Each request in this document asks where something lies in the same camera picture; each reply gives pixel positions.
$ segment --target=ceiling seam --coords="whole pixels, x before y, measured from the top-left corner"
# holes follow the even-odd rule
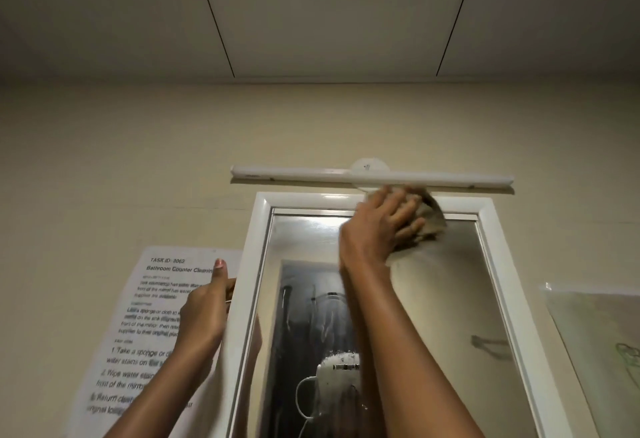
[[[464,4],[465,0],[460,1],[460,6],[458,7],[458,13],[456,14],[456,19],[453,21],[453,26],[451,27],[451,32],[449,32],[449,38],[447,39],[447,44],[444,46],[444,52],[442,53],[442,58],[440,59],[440,63],[438,64],[438,70],[436,71],[436,77],[440,73],[440,68],[442,67],[442,62],[444,61],[444,56],[447,54],[447,48],[449,48],[449,43],[451,42],[451,36],[453,35],[453,30],[456,28],[456,23],[458,23],[458,17],[460,16],[460,11],[462,10],[462,4]]]
[[[218,36],[220,37],[220,44],[222,44],[222,50],[224,50],[225,55],[227,57],[227,62],[229,63],[229,69],[231,70],[231,75],[234,77],[234,79],[236,78],[236,74],[234,73],[234,68],[233,66],[231,66],[231,61],[229,59],[229,54],[227,52],[227,48],[225,46],[225,41],[222,40],[222,34],[220,33],[220,27],[218,27],[218,21],[216,20],[216,16],[213,14],[213,8],[211,6],[211,2],[209,0],[207,0],[207,4],[209,6],[209,11],[211,12],[211,16],[213,18],[213,23],[216,26],[216,30],[218,31]]]

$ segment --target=wall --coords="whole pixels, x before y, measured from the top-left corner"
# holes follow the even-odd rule
[[[516,176],[493,199],[572,427],[596,437],[538,288],[637,281],[637,85],[7,88],[0,117],[3,436],[62,426],[144,247],[242,248],[256,190],[320,190],[229,166],[377,156]]]

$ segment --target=hand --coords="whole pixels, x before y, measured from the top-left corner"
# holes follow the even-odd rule
[[[395,246],[411,238],[424,225],[418,218],[403,227],[414,216],[420,205],[420,196],[406,200],[410,188],[391,193],[382,187],[356,207],[354,216],[340,228],[340,271],[385,265]]]
[[[180,309],[180,329],[174,352],[203,350],[213,358],[227,326],[228,304],[236,279],[229,279],[227,264],[217,259],[211,282],[190,292]]]

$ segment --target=ceiling panel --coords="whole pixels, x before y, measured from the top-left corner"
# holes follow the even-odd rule
[[[236,77],[434,76],[461,0],[211,0]]]
[[[640,0],[464,0],[439,76],[640,71]]]
[[[231,77],[207,0],[0,0],[0,17],[5,76]]]

